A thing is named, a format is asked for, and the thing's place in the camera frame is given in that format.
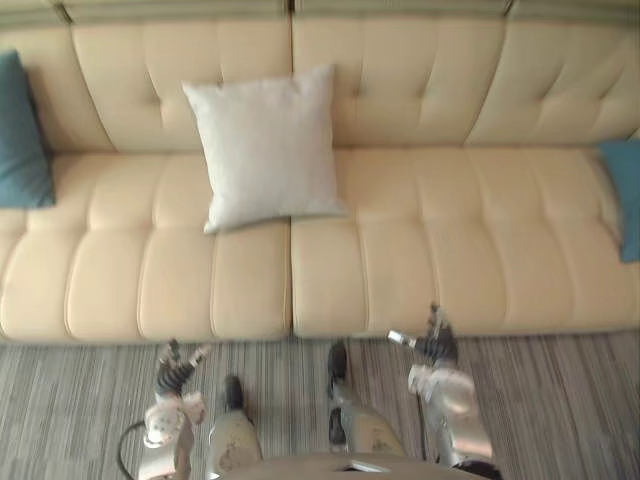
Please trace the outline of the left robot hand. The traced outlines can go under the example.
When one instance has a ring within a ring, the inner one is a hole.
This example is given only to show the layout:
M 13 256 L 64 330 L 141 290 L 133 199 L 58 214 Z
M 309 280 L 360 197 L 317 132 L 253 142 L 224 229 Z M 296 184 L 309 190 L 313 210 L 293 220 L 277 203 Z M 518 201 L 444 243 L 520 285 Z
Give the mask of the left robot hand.
M 210 345 L 200 345 L 186 360 L 182 360 L 179 342 L 171 339 L 158 359 L 154 387 L 156 396 L 159 398 L 181 397 L 184 385 L 210 350 Z

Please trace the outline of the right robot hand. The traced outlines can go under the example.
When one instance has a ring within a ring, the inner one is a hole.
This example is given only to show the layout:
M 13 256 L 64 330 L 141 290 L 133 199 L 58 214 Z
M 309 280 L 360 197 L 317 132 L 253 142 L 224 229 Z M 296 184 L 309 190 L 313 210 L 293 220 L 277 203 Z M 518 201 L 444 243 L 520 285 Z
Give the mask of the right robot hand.
M 414 337 L 389 330 L 387 339 L 422 355 L 435 368 L 455 369 L 459 359 L 458 341 L 444 309 L 432 303 L 423 336 Z

